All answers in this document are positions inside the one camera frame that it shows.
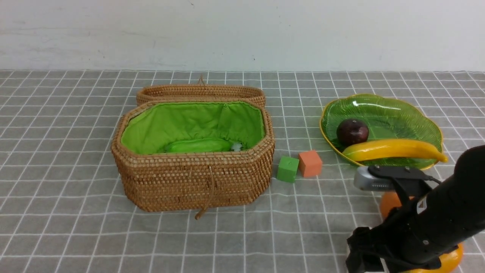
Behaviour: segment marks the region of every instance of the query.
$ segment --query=green fabric lining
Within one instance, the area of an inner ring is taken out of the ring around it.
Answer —
[[[135,154],[159,154],[176,141],[200,139],[207,146],[221,138],[245,150],[265,135],[261,111],[246,102],[167,102],[132,118],[121,143]]]

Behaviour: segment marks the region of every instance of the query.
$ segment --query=white wall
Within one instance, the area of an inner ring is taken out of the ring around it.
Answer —
[[[0,0],[0,69],[485,70],[483,0]]]

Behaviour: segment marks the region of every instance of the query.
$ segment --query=green cube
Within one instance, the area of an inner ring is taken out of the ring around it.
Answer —
[[[282,156],[278,164],[278,173],[276,175],[276,179],[288,183],[294,183],[299,163],[299,159],[289,156]]]

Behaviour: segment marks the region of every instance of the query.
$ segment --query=wicker basket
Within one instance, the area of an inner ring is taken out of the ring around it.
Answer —
[[[246,102],[258,108],[265,136],[253,148],[241,152],[135,154],[122,145],[128,122],[152,106],[165,102]],[[244,99],[182,98],[150,101],[126,113],[111,145],[126,196],[144,211],[200,209],[245,205],[269,186],[275,152],[271,117],[263,107]]]
[[[207,85],[202,80],[196,85],[154,85],[147,86],[136,94],[138,106],[149,101],[170,100],[176,98],[218,98],[246,99],[250,102],[265,107],[266,97],[259,88],[242,85]]]

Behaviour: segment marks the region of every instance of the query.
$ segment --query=plum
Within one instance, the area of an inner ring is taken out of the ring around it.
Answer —
[[[337,139],[343,146],[366,142],[369,128],[359,119],[345,119],[337,128]]]

